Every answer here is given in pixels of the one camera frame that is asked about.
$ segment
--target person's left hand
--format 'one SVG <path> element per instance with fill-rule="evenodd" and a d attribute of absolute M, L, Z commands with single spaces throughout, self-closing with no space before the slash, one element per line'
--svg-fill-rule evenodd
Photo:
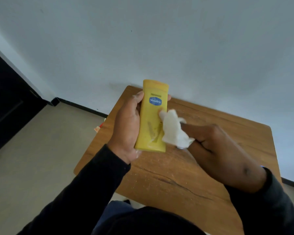
<path fill-rule="evenodd" d="M 113 134 L 107 144 L 110 150 L 127 164 L 141 154 L 134 146 L 139 133 L 140 102 L 143 97 L 144 92 L 140 91 L 124 102 L 115 118 Z"/>

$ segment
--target white cloth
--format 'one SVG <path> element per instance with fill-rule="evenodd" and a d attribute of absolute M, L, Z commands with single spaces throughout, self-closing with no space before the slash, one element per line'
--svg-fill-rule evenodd
<path fill-rule="evenodd" d="M 159 113 L 159 117 L 163 122 L 163 131 L 165 132 L 162 138 L 163 142 L 173 144 L 179 149 L 184 149 L 188 148 L 195 140 L 194 138 L 188 137 L 181 129 L 180 123 L 186 123 L 186 121 L 184 118 L 178 117 L 175 110 L 169 110 L 168 112 L 162 110 Z"/>

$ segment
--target bottle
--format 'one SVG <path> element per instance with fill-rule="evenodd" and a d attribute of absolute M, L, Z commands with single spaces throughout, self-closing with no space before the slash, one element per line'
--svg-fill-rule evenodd
<path fill-rule="evenodd" d="M 165 152 L 165 142 L 162 141 L 164 132 L 158 111 L 167 111 L 168 90 L 168 84 L 147 79 L 143 81 L 144 98 L 140 108 L 140 126 L 135 149 Z"/>

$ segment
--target wood grain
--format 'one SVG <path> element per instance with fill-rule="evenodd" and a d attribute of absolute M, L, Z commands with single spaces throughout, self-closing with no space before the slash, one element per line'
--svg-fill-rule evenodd
<path fill-rule="evenodd" d="M 75 174 L 108 142 L 119 108 L 139 91 L 136 87 L 126 87 L 75 167 Z M 281 182 L 269 126 L 175 98 L 168 102 L 168 109 L 175 109 L 190 124 L 218 124 Z M 224 186 L 210 178 L 187 151 L 174 146 L 167 145 L 166 153 L 143 152 L 132 163 L 116 192 L 141 204 L 176 213 L 212 235 L 244 234 Z"/>

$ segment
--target bottle label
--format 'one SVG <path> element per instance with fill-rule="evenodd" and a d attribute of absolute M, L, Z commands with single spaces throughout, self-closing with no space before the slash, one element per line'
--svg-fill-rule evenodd
<path fill-rule="evenodd" d="M 162 104 L 162 100 L 159 99 L 158 97 L 151 97 L 151 98 L 149 98 L 149 103 L 151 103 L 155 106 L 160 106 Z"/>

